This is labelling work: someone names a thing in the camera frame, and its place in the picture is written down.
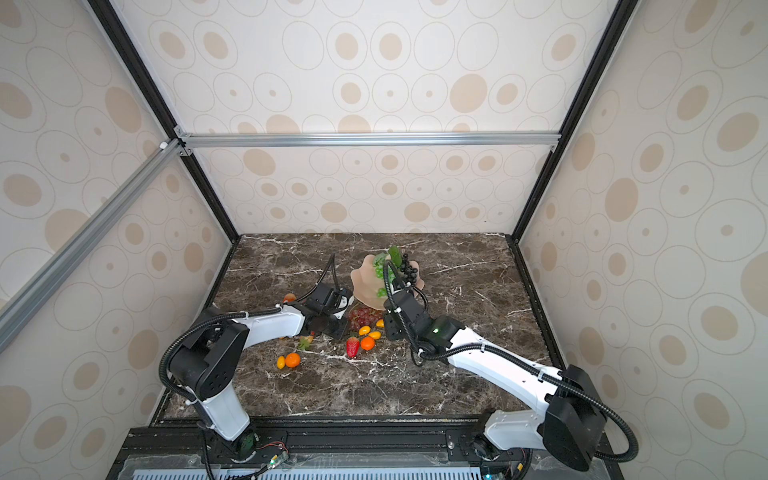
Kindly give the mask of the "red fake grape bunch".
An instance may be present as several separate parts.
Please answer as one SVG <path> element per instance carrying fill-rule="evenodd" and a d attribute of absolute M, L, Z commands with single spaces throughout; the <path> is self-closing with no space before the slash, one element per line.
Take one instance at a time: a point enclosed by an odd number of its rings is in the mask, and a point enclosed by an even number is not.
<path fill-rule="evenodd" d="M 363 327 L 370 327 L 371 329 L 376 327 L 384 317 L 384 312 L 372 309 L 365 305 L 358 305 L 351 310 L 347 318 L 350 323 L 351 331 L 359 331 Z"/>

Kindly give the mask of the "fake orange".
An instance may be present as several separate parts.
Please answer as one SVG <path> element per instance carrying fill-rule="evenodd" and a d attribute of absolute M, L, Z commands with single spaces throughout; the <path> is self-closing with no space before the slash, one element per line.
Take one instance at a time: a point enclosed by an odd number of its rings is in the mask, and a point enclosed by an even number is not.
<path fill-rule="evenodd" d="M 372 350 L 376 345 L 376 341 L 371 336 L 366 336 L 360 341 L 360 346 L 364 351 Z"/>

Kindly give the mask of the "pink scalloped fruit bowl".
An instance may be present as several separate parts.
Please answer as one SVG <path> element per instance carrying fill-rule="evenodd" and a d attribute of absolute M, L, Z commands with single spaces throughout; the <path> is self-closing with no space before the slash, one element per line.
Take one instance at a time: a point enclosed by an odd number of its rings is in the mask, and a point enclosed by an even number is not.
<path fill-rule="evenodd" d="M 353 296 L 367 307 L 384 311 L 387 299 L 385 281 L 383 278 L 383 263 L 390 260 L 388 253 L 367 255 L 362 265 L 353 270 L 350 278 L 353 283 Z"/>

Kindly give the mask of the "green fake grape bunch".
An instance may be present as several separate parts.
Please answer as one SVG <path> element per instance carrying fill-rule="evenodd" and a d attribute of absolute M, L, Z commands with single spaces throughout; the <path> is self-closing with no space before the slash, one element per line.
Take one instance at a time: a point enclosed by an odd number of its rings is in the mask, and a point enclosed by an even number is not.
<path fill-rule="evenodd" d="M 391 246 L 386 252 L 377 254 L 374 257 L 374 273 L 381 281 L 381 286 L 376 290 L 376 296 L 384 299 L 387 292 L 394 293 L 399 287 L 399 280 L 396 279 L 396 272 L 401 270 L 403 256 L 397 246 Z"/>

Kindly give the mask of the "black fake grape bunch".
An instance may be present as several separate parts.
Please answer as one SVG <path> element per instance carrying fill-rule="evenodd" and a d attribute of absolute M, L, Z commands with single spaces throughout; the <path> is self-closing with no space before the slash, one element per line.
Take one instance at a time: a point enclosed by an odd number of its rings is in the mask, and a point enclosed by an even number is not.
<path fill-rule="evenodd" d="M 407 253 L 402 254 L 401 264 L 399 267 L 402 278 L 405 283 L 415 285 L 418 280 L 418 268 L 415 267 L 409 259 Z"/>

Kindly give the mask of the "fake orange near left arm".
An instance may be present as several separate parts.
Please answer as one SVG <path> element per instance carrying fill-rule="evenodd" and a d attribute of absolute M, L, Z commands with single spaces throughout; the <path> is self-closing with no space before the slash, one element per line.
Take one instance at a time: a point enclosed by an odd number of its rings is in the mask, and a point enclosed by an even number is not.
<path fill-rule="evenodd" d="M 285 366 L 288 368 L 295 368 L 301 363 L 301 357 L 298 353 L 290 353 L 285 357 Z"/>

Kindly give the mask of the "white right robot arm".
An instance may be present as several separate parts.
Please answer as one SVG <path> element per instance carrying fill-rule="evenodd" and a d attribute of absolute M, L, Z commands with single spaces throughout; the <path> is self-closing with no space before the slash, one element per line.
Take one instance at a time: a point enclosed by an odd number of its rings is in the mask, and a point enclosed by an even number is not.
<path fill-rule="evenodd" d="M 496 410 L 484 416 L 472 435 L 475 454 L 493 461 L 510 449 L 543 449 L 560 463 L 587 471 L 607 422 L 606 415 L 592 403 L 545 379 L 554 377 L 574 388 L 594 389 L 579 370 L 561 373 L 513 354 L 482 338 L 461 322 L 442 316 L 422 315 L 411 323 L 404 312 L 384 317 L 387 338 L 414 341 L 421 359 L 447 354 L 444 361 L 471 372 L 500 387 L 523 402 L 524 411 Z"/>

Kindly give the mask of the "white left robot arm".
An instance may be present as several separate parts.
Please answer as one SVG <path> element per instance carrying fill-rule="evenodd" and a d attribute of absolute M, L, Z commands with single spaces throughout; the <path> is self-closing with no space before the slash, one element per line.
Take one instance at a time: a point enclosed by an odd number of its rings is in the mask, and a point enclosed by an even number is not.
<path fill-rule="evenodd" d="M 260 312 L 208 309 L 162 355 L 159 379 L 195 408 L 206 428 L 234 441 L 250 425 L 233 386 L 243 351 L 312 332 L 339 339 L 348 326 L 347 309 L 347 305 L 317 309 L 303 304 Z"/>

